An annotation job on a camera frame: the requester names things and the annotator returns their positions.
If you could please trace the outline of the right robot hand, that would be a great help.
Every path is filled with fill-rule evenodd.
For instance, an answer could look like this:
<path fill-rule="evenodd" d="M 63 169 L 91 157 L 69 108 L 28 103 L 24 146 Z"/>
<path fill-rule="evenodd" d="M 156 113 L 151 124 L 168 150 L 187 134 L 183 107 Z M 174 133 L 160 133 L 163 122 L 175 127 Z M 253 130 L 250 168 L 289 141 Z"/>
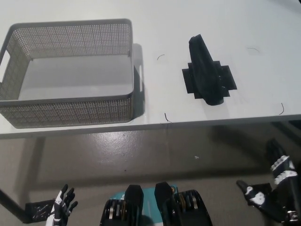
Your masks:
<path fill-rule="evenodd" d="M 290 156 L 275 139 L 267 142 L 266 155 L 276 188 L 282 190 L 289 198 L 292 198 L 293 208 L 297 212 L 297 216 L 300 217 L 301 188 L 297 170 Z M 273 201 L 263 191 L 255 189 L 254 186 L 247 184 L 243 180 L 238 180 L 236 184 L 243 192 L 246 200 L 269 217 L 280 221 L 287 216 L 287 211 L 279 201 Z"/>

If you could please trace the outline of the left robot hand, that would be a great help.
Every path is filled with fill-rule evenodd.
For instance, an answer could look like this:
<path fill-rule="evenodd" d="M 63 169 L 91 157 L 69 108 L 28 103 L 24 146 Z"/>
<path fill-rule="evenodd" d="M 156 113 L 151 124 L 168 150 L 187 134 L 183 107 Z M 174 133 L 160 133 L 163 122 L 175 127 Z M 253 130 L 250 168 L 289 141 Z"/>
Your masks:
<path fill-rule="evenodd" d="M 74 188 L 68 189 L 65 184 L 57 195 L 45 226 L 66 226 L 73 209 L 77 207 Z"/>

